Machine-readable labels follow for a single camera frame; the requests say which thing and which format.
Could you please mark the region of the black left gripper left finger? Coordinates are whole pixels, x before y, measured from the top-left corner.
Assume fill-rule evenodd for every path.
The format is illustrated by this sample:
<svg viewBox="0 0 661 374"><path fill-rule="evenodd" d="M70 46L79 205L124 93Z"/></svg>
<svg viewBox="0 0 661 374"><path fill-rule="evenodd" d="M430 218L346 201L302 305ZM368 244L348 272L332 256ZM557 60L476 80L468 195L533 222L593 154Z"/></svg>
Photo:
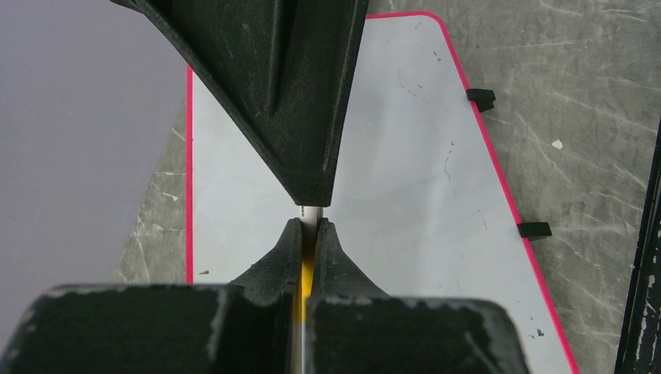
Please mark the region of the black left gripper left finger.
<svg viewBox="0 0 661 374"><path fill-rule="evenodd" d="M227 284L63 285L25 311L4 373L286 373L302 225Z"/></svg>

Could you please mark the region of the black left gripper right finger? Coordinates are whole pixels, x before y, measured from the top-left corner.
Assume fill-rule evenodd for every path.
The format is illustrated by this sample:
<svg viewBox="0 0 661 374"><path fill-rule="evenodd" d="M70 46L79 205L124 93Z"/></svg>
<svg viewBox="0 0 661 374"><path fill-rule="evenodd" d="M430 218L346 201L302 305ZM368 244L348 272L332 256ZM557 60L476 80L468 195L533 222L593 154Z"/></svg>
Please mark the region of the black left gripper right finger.
<svg viewBox="0 0 661 374"><path fill-rule="evenodd" d="M307 301L307 373L527 373L506 310L470 298L394 297L346 255L327 219Z"/></svg>

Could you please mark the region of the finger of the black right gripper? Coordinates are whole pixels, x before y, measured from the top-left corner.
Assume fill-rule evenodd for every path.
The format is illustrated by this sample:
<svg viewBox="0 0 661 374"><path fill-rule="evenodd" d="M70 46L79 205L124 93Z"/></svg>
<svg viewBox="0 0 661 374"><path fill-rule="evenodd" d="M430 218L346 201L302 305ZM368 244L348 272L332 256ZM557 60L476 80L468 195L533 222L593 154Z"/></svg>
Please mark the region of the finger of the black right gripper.
<svg viewBox="0 0 661 374"><path fill-rule="evenodd" d="M299 206L329 206L366 1L125 1L186 60Z"/></svg>

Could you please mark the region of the yellow marker cap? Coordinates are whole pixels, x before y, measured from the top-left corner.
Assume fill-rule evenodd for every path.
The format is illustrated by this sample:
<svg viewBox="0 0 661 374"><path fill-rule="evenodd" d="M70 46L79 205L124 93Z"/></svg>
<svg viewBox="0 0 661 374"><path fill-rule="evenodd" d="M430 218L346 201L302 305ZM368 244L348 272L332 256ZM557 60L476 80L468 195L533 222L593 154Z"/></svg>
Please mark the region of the yellow marker cap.
<svg viewBox="0 0 661 374"><path fill-rule="evenodd" d="M304 323L306 321L306 301L312 291L314 267L314 244L306 243L302 247L302 267L300 270L298 289L295 299L294 316L298 323Z"/></svg>

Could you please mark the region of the white marker pen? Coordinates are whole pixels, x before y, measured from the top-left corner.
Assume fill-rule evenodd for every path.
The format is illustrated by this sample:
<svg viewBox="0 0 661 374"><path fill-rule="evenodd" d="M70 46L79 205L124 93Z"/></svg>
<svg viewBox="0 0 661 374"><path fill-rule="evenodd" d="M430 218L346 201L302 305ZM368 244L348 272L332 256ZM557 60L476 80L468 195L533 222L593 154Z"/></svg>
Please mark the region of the white marker pen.
<svg viewBox="0 0 661 374"><path fill-rule="evenodd" d="M323 207L301 206L300 221L302 226L302 240L310 245L316 242L320 222L323 218Z"/></svg>

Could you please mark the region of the pink framed whiteboard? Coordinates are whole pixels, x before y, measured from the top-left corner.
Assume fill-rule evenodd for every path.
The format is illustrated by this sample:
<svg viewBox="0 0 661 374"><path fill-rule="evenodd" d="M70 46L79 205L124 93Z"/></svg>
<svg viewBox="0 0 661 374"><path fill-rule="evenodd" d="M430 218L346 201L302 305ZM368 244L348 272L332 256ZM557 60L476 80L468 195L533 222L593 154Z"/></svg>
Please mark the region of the pink framed whiteboard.
<svg viewBox="0 0 661 374"><path fill-rule="evenodd" d="M369 16L324 215L387 293L496 302L532 372L576 373L467 89L437 16ZM193 72L186 100L186 279L226 284L274 247L300 209Z"/></svg>

